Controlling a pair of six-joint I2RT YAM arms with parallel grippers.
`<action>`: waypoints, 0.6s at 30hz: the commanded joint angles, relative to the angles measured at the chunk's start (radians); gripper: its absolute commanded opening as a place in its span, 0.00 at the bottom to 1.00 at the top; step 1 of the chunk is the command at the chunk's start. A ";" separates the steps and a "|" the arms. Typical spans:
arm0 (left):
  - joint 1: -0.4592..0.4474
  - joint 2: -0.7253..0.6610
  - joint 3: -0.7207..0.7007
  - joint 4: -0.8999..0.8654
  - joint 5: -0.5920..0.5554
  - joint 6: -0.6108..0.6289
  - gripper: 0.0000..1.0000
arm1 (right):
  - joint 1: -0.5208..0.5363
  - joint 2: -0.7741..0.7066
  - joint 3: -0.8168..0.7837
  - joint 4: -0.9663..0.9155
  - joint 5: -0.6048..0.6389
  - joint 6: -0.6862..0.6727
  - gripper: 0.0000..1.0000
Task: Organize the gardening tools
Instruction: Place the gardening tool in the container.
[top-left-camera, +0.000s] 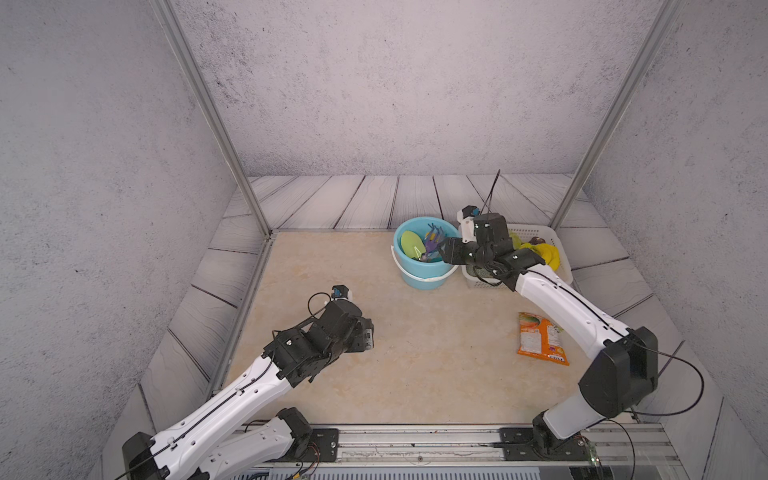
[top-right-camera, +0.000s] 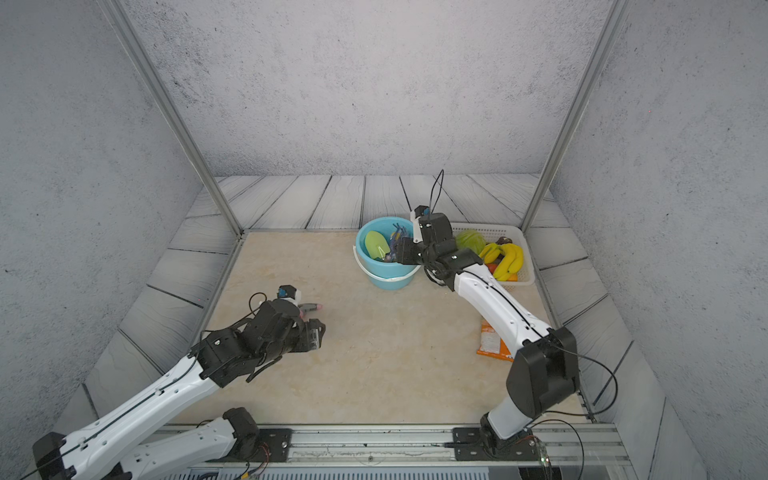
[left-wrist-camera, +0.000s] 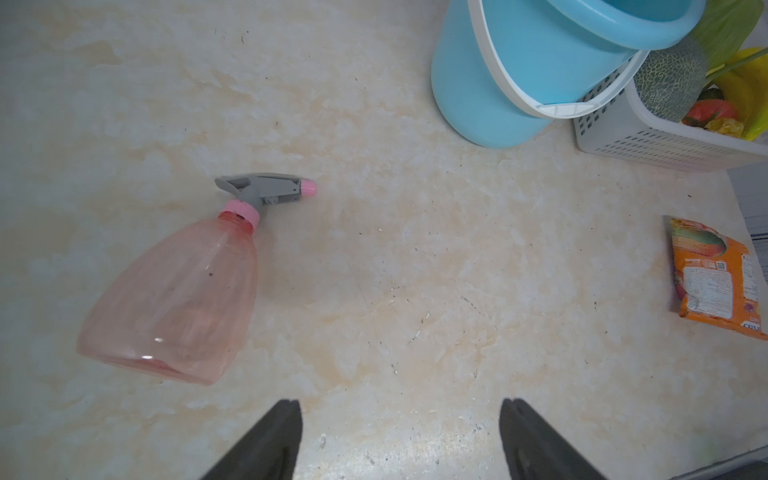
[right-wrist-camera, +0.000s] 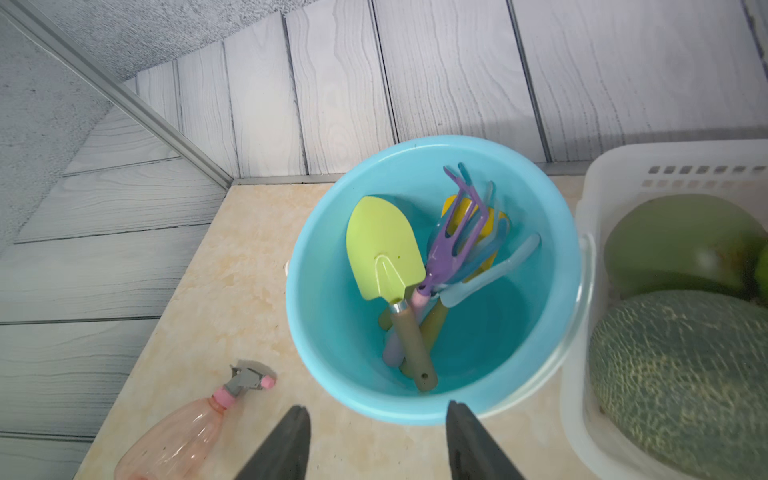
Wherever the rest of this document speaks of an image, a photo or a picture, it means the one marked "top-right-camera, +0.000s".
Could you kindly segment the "purple rake pink handle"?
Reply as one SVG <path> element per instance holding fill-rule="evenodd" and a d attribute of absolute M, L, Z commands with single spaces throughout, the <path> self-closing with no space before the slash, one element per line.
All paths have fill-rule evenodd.
<path fill-rule="evenodd" d="M 411 241 L 410 232 L 404 225 L 394 223 L 393 227 L 395 231 L 389 236 L 388 241 L 389 252 L 384 257 L 385 261 L 389 263 L 397 263 L 402 246 Z"/>

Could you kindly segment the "green trowel wooden handle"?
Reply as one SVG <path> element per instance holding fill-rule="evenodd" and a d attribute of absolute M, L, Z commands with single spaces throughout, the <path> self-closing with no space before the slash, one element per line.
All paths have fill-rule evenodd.
<path fill-rule="evenodd" d="M 368 256 L 377 261 L 386 261 L 390 254 L 389 240 L 378 231 L 369 231 L 364 239 Z"/>

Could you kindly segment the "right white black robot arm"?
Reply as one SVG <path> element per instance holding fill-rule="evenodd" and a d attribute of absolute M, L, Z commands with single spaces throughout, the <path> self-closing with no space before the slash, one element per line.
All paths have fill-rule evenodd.
<path fill-rule="evenodd" d="M 545 411 L 579 389 L 576 339 L 568 329 L 554 330 L 525 309 L 480 256 L 459 248 L 444 214 L 419 206 L 411 220 L 415 236 L 397 243 L 396 260 L 422 266 L 436 282 L 469 302 L 514 355 L 507 396 L 480 421 L 487 449 L 511 445 L 529 436 L 529 426 Z"/>

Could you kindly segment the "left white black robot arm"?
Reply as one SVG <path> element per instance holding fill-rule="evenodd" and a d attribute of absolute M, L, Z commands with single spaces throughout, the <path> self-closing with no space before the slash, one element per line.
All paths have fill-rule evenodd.
<path fill-rule="evenodd" d="M 167 421 L 240 377 L 254 380 L 290 353 L 320 349 L 325 325 L 316 303 L 265 300 L 235 323 L 207 330 L 168 372 L 93 423 L 50 432 L 33 446 L 41 479 L 161 478 L 209 460 L 266 461 L 259 426 L 243 407 L 191 431 L 148 443 Z"/>

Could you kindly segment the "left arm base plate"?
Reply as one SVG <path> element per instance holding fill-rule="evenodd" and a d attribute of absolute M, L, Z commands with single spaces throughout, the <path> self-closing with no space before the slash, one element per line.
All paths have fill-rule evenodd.
<path fill-rule="evenodd" d="M 289 428 L 260 429 L 258 433 L 235 433 L 235 443 L 217 462 L 285 463 L 288 461 L 293 430 Z"/>

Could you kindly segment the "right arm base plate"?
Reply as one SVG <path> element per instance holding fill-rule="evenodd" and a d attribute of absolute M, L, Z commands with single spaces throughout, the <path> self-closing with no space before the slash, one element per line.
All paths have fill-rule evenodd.
<path fill-rule="evenodd" d="M 530 429 L 501 439 L 492 429 L 457 427 L 452 430 L 452 439 L 443 446 L 454 452 L 457 461 L 463 462 L 534 462 L 541 459 L 536 438 Z"/>

